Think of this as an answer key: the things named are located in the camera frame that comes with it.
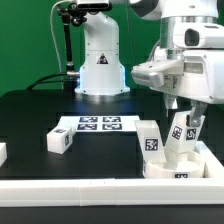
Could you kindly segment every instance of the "green wall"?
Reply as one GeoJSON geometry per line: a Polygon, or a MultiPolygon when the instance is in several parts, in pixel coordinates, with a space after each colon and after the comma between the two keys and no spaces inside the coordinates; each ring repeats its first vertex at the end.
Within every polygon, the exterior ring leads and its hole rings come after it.
{"type": "MultiPolygon", "coordinates": [[[[50,11],[56,0],[10,0],[1,2],[0,34],[0,95],[10,90],[25,89],[37,79],[57,73],[58,63],[50,32],[50,11]]],[[[126,84],[138,88],[130,69],[135,65],[125,5],[114,5],[107,12],[120,28],[120,61],[126,68],[126,84]]],[[[147,60],[159,38],[159,22],[139,19],[129,8],[136,63],[147,60]]],[[[224,23],[224,10],[219,23],[224,23]]],[[[65,47],[61,19],[54,14],[54,27],[60,55],[65,67],[65,47]]],[[[76,68],[84,62],[83,28],[71,27],[73,58],[76,68]]],[[[40,85],[36,88],[61,88],[61,84],[40,85]]]]}

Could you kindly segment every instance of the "white border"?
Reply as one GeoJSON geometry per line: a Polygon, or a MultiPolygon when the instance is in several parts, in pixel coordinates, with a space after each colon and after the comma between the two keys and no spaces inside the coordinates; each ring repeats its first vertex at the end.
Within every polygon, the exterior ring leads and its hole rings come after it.
{"type": "Polygon", "coordinates": [[[224,204],[224,168],[203,142],[202,179],[0,181],[0,206],[224,204]]]}

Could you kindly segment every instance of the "black pole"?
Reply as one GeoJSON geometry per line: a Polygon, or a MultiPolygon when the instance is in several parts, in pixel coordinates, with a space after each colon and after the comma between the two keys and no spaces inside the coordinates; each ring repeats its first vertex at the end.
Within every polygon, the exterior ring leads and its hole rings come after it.
{"type": "Polygon", "coordinates": [[[64,34],[65,34],[65,47],[66,47],[66,70],[74,71],[74,64],[72,60],[72,46],[71,46],[71,37],[70,37],[70,27],[69,24],[64,24],[64,34]]]}
{"type": "Polygon", "coordinates": [[[66,47],[66,71],[74,71],[74,63],[72,60],[72,45],[71,45],[71,37],[70,37],[70,15],[69,13],[62,13],[62,22],[64,26],[64,35],[65,35],[65,47],[66,47]]]}

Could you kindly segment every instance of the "cable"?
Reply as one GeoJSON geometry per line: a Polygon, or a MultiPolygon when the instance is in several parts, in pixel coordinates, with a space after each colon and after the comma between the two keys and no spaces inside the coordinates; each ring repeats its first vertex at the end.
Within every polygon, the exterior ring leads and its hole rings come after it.
{"type": "Polygon", "coordinates": [[[55,51],[56,51],[56,55],[57,55],[57,60],[58,60],[58,66],[59,66],[59,71],[62,72],[62,63],[61,63],[61,57],[59,54],[59,50],[58,50],[58,45],[57,45],[57,41],[56,41],[56,37],[55,37],[55,32],[54,32],[54,25],[53,25],[53,12],[54,9],[57,5],[62,4],[62,3],[66,3],[66,2],[73,2],[74,0],[63,0],[63,1],[59,1],[57,3],[55,3],[51,9],[51,14],[50,14],[50,27],[51,27],[51,35],[53,38],[53,42],[54,42],[54,47],[55,47],[55,51]]]}
{"type": "Polygon", "coordinates": [[[48,75],[48,76],[45,76],[43,78],[40,78],[38,79],[36,82],[34,82],[32,85],[28,86],[26,88],[26,90],[32,90],[34,86],[38,85],[38,84],[41,84],[41,83],[44,83],[42,81],[44,80],[47,80],[47,79],[51,79],[51,78],[55,78],[55,77],[59,77],[59,76],[67,76],[67,73],[59,73],[59,74],[53,74],[53,75],[48,75]]]}
{"type": "Polygon", "coordinates": [[[135,46],[134,46],[134,41],[133,41],[133,35],[131,32],[131,25],[130,25],[130,13],[128,9],[128,0],[126,0],[126,12],[127,12],[127,25],[128,25],[128,32],[130,36],[130,41],[131,41],[131,47],[132,47],[132,52],[133,52],[133,58],[134,58],[134,64],[137,64],[136,60],[136,52],[135,52],[135,46]]]}
{"type": "Polygon", "coordinates": [[[32,90],[35,86],[40,85],[40,84],[48,84],[48,83],[56,83],[56,82],[73,82],[73,80],[55,80],[55,81],[46,81],[46,82],[36,82],[35,84],[32,85],[32,88],[30,86],[30,88],[27,90],[32,90]]]}
{"type": "Polygon", "coordinates": [[[147,61],[152,61],[153,60],[153,57],[154,57],[154,54],[155,54],[155,51],[156,51],[156,48],[160,45],[160,39],[157,40],[157,42],[154,44],[152,50],[151,50],[151,53],[149,55],[149,58],[147,61]]]}

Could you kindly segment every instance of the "black sticker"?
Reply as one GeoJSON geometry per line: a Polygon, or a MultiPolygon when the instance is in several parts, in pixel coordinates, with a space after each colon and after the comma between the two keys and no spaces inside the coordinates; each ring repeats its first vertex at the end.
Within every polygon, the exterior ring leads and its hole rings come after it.
{"type": "Polygon", "coordinates": [[[98,121],[98,117],[80,117],[79,119],[79,122],[82,122],[82,123],[93,123],[97,121],[98,121]]]}
{"type": "Polygon", "coordinates": [[[186,140],[194,140],[196,138],[196,128],[193,129],[188,129],[187,130],[187,136],[186,136],[186,140]]]}
{"type": "Polygon", "coordinates": [[[180,139],[181,137],[181,133],[182,133],[183,129],[178,127],[178,126],[175,126],[174,129],[173,129],[173,133],[172,133],[172,136],[174,138],[176,138],[177,140],[180,139]]]}
{"type": "Polygon", "coordinates": [[[97,64],[108,64],[108,61],[107,61],[107,59],[106,59],[104,54],[102,54],[100,56],[99,60],[97,61],[97,64]]]}
{"type": "Polygon", "coordinates": [[[158,151],[159,149],[159,140],[147,138],[145,139],[145,151],[158,151]]]}
{"type": "Polygon", "coordinates": [[[103,130],[106,130],[106,131],[122,130],[122,125],[121,124],[103,124],[103,130]]]}
{"type": "Polygon", "coordinates": [[[175,173],[175,178],[188,178],[187,173],[175,173]]]}
{"type": "Polygon", "coordinates": [[[64,132],[66,132],[66,130],[63,130],[63,129],[57,129],[54,131],[55,133],[59,133],[59,134],[62,134],[64,132]]]}
{"type": "Polygon", "coordinates": [[[97,124],[79,124],[77,130],[91,131],[96,130],[97,124]]]}
{"type": "Polygon", "coordinates": [[[69,144],[69,136],[66,135],[65,136],[65,146],[67,146],[69,144]]]}
{"type": "Polygon", "coordinates": [[[103,122],[121,122],[120,117],[103,117],[103,122]]]}

